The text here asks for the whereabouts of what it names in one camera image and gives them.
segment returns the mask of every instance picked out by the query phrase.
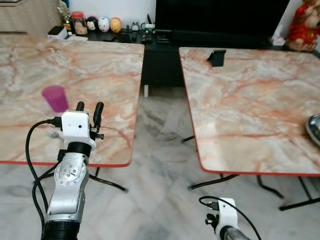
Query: marble table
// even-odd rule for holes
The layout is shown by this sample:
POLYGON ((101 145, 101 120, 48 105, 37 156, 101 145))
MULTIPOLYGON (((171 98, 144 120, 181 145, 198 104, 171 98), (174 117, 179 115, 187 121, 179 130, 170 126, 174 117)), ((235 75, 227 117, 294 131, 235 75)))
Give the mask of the marble table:
POLYGON ((305 133, 320 112, 320 60, 309 53, 179 49, 198 158, 210 173, 320 176, 305 133))
MULTIPOLYGON (((50 85, 62 85, 74 110, 85 103, 90 122, 96 103, 104 102, 97 150, 92 167, 126 167, 133 153, 144 46, 94 41, 34 39, 0 36, 0 163, 27 164, 25 141, 30 127, 59 116, 41 95, 50 85)), ((45 126, 34 131, 30 156, 34 165, 54 165, 59 138, 45 126)))

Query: marble floor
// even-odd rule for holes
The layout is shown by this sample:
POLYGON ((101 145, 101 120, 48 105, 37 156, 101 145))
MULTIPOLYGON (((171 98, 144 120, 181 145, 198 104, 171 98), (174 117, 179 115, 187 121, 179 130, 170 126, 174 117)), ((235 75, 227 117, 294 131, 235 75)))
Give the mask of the marble floor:
MULTIPOLYGON (((193 191, 187 187, 218 179, 199 166, 185 91, 182 88, 152 89, 139 99, 139 113, 132 163, 126 168, 102 168, 100 178, 129 188, 89 180, 79 240, 214 240, 205 225, 213 213, 199 204, 202 196, 233 198, 255 224, 263 240, 320 239, 320 203, 284 212, 278 207, 307 197, 296 177, 265 176, 263 180, 285 199, 258 187, 256 178, 243 175, 228 182, 193 191)), ((47 167, 36 167, 38 173, 47 167)), ((41 224, 33 205, 32 175, 27 166, 0 165, 0 233, 2 240, 40 239, 41 224)), ((304 178, 311 195, 319 196, 320 181, 304 178)), ((43 181, 50 197, 54 183, 43 181)), ((257 239, 241 216, 240 229, 257 239)))

